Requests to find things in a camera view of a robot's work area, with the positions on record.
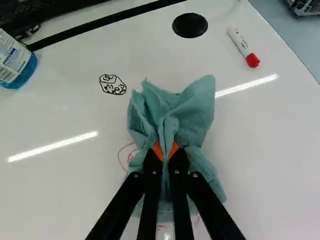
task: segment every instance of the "black stripe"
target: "black stripe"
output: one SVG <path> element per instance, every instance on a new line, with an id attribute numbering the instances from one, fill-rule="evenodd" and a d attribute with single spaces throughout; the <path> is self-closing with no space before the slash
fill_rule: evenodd
<path id="1" fill-rule="evenodd" d="M 115 14 L 105 16 L 102 18 L 99 18 L 94 21 L 90 21 L 87 23 L 84 23 L 79 26 L 75 26 L 73 28 L 70 28 L 68 30 L 59 32 L 55 35 L 48 36 L 44 39 L 41 39 L 39 41 L 36 41 L 34 43 L 29 44 L 27 47 L 30 51 L 34 52 L 39 49 L 45 48 L 47 46 L 50 46 L 52 44 L 56 44 L 58 42 L 61 42 L 63 40 L 66 40 L 68 38 L 77 36 L 79 34 L 86 33 L 88 31 L 119 22 L 124 19 L 132 18 L 135 16 L 138 16 L 140 14 L 144 14 L 147 12 L 151 12 L 153 10 L 157 10 L 160 8 L 164 8 L 173 4 L 181 3 L 186 0 L 158 0 L 154 2 L 150 2 L 141 6 L 137 6 L 128 10 L 120 11 Z"/>

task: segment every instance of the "keyboard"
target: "keyboard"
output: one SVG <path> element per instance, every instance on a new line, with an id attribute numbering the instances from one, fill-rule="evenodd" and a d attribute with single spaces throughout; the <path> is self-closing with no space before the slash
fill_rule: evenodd
<path id="1" fill-rule="evenodd" d="M 42 22 L 108 0 L 0 0 L 0 28 L 16 37 Z"/>

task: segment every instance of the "black drawing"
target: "black drawing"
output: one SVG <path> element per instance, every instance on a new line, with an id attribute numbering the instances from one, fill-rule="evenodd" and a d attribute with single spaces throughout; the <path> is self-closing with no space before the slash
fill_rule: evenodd
<path id="1" fill-rule="evenodd" d="M 100 76 L 99 83 L 107 94 L 123 95 L 127 91 L 127 86 L 117 75 L 103 74 Z"/>

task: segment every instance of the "blue floor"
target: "blue floor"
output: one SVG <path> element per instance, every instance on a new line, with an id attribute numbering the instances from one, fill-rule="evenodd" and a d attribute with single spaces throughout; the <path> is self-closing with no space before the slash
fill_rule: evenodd
<path id="1" fill-rule="evenodd" d="M 283 0 L 249 0 L 320 83 L 320 15 L 293 18 Z"/>

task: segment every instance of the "wrinkled fabric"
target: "wrinkled fabric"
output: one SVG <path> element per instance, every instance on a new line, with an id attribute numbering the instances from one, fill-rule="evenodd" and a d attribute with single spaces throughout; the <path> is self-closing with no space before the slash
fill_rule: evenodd
<path id="1" fill-rule="evenodd" d="M 206 133 L 214 120 L 215 78 L 206 75 L 194 81 L 181 93 L 160 89 L 145 79 L 142 92 L 132 91 L 127 112 L 127 127 L 139 148 L 128 165 L 128 173 L 140 171 L 146 153 L 157 142 L 163 152 L 161 197 L 158 221 L 172 221 L 172 202 L 169 189 L 168 154 L 175 141 L 184 148 L 190 161 L 190 171 L 202 173 L 221 202 L 226 195 L 217 177 L 217 170 L 201 152 Z M 139 216 L 143 199 L 138 203 L 135 214 Z M 190 213 L 196 212 L 188 199 Z"/>

